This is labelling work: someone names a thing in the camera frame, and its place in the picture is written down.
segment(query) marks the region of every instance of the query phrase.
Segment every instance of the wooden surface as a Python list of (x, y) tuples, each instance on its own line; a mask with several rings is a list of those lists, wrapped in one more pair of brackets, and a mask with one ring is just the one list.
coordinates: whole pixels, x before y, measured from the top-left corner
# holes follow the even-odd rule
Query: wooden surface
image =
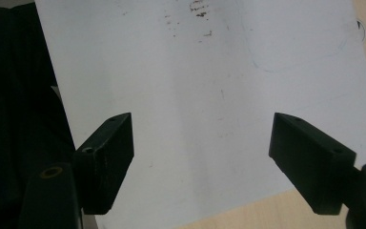
[[(366, 0), (354, 0), (357, 18), (366, 29)], [(323, 229), (345, 228), (347, 208), (340, 216), (318, 216), (313, 213), (297, 190), (264, 198), (231, 211), (185, 225), (180, 229), (257, 228), (257, 229)]]

